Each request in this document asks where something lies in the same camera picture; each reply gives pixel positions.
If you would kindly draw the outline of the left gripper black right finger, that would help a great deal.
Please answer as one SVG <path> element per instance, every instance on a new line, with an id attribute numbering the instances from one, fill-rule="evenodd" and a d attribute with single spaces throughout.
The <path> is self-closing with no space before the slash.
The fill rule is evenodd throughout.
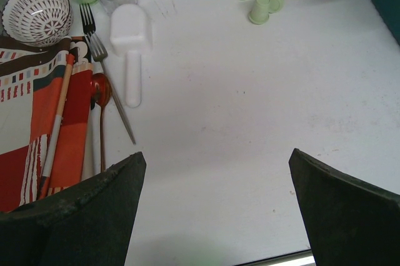
<path id="1" fill-rule="evenodd" d="M 289 168 L 316 265 L 399 265 L 399 195 L 299 149 Z"/>

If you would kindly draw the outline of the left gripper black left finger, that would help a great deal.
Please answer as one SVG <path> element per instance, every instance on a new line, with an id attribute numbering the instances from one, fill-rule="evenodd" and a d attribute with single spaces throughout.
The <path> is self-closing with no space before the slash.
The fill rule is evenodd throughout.
<path id="1" fill-rule="evenodd" d="M 142 152 L 1 213 L 1 265 L 124 265 L 146 173 Z"/>

